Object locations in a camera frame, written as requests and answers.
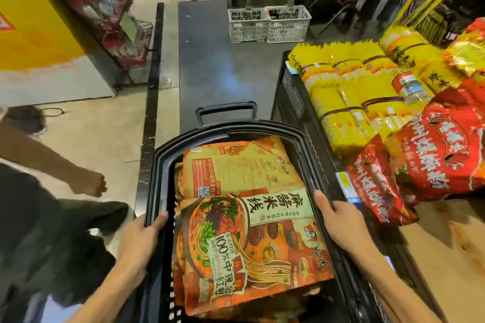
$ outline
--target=person's hand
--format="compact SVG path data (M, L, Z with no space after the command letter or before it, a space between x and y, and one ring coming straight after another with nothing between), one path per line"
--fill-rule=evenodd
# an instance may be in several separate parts
M142 283L149 260L158 242L158 233L168 219L167 211L163 211L155 222L145 228L145 215L141 215L125 226L121 234L120 254L116 265L128 276L132 288Z
M79 167L70 178L68 184L74 194L87 194L99 198L108 190L104 175L98 172Z
M320 190L315 191L314 197L322 211L325 228L342 249L358 259L376 248L364 217L353 204L333 202L335 210L332 210L327 197Z

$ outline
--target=person's arm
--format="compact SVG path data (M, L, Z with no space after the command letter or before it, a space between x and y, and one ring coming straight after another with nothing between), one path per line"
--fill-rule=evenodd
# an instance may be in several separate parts
M102 174L74 165L16 129L9 118L0 120L0 157L64 181L76 194L100 197L107 190Z
M142 283L168 214L162 212L147 228L143 226L144 218L142 215L124 228L120 255L113 269L66 323L111 323L115 320L125 301Z
M322 211L325 228L332 239L346 250L361 268L385 305L401 323L441 323L441 320L391 269L375 246L364 218L353 204L333 202L317 190L315 201Z

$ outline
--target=white plastic crate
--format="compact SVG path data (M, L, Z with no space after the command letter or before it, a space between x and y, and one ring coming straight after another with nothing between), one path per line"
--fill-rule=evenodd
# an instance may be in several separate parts
M269 18L268 43L305 41L311 15L305 6L265 7Z
M268 36L268 18L264 8L251 8L251 19L246 9L228 9L229 34L232 42L264 41Z

